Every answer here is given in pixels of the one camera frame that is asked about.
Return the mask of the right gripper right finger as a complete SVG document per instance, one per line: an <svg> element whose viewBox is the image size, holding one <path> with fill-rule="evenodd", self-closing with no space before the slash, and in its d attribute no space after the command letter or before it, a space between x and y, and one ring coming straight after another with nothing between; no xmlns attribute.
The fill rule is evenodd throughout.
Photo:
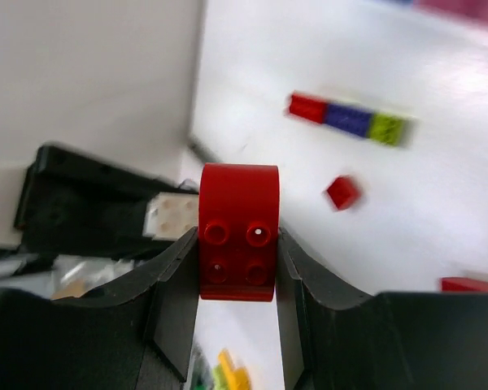
<svg viewBox="0 0 488 390"><path fill-rule="evenodd" d="M488 389L488 293L371 296L277 241L288 389Z"/></svg>

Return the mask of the red long lego brick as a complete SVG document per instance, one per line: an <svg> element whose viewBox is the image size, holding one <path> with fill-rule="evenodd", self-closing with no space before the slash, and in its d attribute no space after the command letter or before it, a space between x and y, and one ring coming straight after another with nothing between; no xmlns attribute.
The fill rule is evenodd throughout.
<svg viewBox="0 0 488 390"><path fill-rule="evenodd" d="M304 93L292 93L287 112L310 122L322 124L325 121L328 105L329 102L322 98Z"/></svg>

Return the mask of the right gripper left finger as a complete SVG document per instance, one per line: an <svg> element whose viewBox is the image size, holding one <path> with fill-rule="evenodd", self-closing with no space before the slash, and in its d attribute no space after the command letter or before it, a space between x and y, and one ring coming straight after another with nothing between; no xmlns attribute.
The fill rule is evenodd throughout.
<svg viewBox="0 0 488 390"><path fill-rule="evenodd" d="M195 229L82 297L0 288L0 389L180 389L198 295Z"/></svg>

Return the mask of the lime green lego brick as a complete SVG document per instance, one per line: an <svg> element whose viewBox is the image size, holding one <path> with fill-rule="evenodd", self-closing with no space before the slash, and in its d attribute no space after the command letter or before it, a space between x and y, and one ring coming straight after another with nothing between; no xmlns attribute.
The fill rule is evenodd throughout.
<svg viewBox="0 0 488 390"><path fill-rule="evenodd" d="M367 139L389 147L406 147L415 122L411 116L376 112L369 122Z"/></svg>

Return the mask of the red rounded lego brick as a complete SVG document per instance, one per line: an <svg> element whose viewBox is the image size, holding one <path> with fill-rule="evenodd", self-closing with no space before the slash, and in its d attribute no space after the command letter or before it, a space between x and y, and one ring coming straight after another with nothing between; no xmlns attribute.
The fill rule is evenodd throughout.
<svg viewBox="0 0 488 390"><path fill-rule="evenodd" d="M280 177L276 166L204 166L198 201L201 298L272 300L279 214Z"/></svg>

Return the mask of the purple lego brick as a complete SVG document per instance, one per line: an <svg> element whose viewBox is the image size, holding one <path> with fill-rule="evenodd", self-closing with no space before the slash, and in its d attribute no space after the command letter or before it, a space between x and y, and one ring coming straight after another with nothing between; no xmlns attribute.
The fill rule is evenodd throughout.
<svg viewBox="0 0 488 390"><path fill-rule="evenodd" d="M372 111L331 102L327 106L324 124L354 136L366 138L372 119Z"/></svg>

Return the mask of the white lego brick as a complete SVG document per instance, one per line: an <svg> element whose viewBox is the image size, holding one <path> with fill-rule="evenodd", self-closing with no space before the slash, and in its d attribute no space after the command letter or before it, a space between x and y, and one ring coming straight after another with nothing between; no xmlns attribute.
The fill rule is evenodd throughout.
<svg viewBox="0 0 488 390"><path fill-rule="evenodd" d="M197 226L197 194L160 193L147 204L143 235L174 241Z"/></svg>

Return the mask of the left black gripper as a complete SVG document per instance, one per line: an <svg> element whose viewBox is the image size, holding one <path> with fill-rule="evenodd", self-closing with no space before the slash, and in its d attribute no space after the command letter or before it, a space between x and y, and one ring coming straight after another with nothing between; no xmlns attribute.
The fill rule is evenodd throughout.
<svg viewBox="0 0 488 390"><path fill-rule="evenodd" d="M45 143L28 167L14 227L20 248L33 254L148 260L172 244L144 236L150 201L161 193L194 192Z"/></svg>

